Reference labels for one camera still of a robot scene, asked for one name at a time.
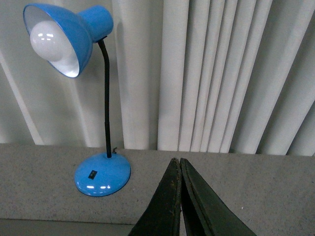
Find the right gripper dark left finger camera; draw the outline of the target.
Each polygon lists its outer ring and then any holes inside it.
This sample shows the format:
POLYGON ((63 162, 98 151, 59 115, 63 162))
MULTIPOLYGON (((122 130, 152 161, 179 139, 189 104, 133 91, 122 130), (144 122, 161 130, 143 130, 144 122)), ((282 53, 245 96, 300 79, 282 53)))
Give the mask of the right gripper dark left finger camera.
POLYGON ((131 229, 130 236, 178 236, 180 234, 182 172, 171 159, 148 207, 131 229))

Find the right gripper dark right finger camera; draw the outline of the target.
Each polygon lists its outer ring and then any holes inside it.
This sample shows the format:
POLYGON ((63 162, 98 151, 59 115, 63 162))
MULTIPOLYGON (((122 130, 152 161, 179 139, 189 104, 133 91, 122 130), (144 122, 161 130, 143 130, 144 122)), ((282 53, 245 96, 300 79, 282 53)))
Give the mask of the right gripper dark right finger camera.
POLYGON ((181 205, 188 236, 254 236, 193 165, 182 158, 181 205))

